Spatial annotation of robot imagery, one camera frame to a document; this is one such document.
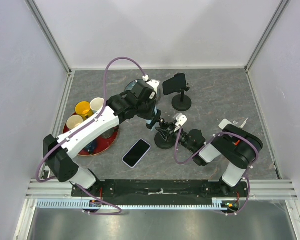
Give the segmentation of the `light blue phone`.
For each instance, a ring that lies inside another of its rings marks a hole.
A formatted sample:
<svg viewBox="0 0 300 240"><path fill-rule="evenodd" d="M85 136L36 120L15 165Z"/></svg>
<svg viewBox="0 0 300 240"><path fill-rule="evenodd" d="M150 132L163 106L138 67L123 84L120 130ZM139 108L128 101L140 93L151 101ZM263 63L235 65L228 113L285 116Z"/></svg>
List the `light blue phone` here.
<svg viewBox="0 0 300 240"><path fill-rule="evenodd" d="M158 113L158 110L157 110L157 108L155 107L155 108L154 108L154 115L156 115L157 113ZM152 121L151 119L149 119L149 120L146 120L145 122L146 122L147 125L150 125L153 121Z"/></svg>

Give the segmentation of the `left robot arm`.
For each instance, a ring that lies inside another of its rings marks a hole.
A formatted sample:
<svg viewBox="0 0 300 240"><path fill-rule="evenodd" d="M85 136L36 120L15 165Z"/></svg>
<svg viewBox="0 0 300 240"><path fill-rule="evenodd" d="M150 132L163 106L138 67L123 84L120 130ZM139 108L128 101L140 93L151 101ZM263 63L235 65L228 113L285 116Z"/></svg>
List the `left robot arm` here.
<svg viewBox="0 0 300 240"><path fill-rule="evenodd" d="M158 80L141 80L132 90L110 97L104 109L74 129L58 137L46 136L43 140L43 161L55 178L61 183L79 184L89 197L96 196L100 191L97 177L90 170L78 166L74 158L93 140L135 116L153 123L161 113L156 109L159 86Z"/></svg>

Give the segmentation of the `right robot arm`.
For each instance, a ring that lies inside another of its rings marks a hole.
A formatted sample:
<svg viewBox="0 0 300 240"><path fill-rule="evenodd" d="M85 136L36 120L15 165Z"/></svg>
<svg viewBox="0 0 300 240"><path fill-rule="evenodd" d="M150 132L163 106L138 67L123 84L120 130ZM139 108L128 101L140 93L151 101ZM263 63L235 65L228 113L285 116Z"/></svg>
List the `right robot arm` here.
<svg viewBox="0 0 300 240"><path fill-rule="evenodd" d="M193 161L198 166L206 166L220 156L225 157L229 164L220 179L219 191L230 197L264 147L258 137L243 130L245 124L245 120L240 125L223 119L218 125L221 132L207 141L198 129L185 132L176 121L167 123L161 119L160 126L155 128L157 134L154 140L160 149L174 147L174 160L178 165Z"/></svg>

